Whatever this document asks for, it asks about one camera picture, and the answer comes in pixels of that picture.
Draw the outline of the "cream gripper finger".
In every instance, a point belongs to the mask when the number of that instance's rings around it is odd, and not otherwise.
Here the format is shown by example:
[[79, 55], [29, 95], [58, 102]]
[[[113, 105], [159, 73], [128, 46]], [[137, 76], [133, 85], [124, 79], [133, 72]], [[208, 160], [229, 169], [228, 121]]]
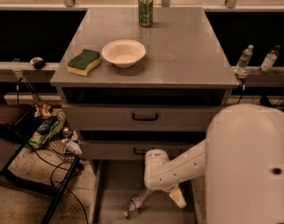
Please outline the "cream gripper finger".
[[175, 202], [179, 208], [187, 206], [180, 188], [174, 188], [169, 192], [169, 197]]

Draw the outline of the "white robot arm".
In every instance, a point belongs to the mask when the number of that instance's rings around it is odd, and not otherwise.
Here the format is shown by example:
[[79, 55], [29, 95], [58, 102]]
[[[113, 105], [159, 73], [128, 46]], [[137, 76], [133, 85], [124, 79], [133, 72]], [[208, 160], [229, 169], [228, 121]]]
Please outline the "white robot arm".
[[206, 178], [207, 224], [284, 224], [284, 113], [231, 105], [210, 122], [206, 139], [173, 160], [147, 152], [148, 189], [175, 194], [178, 184]]

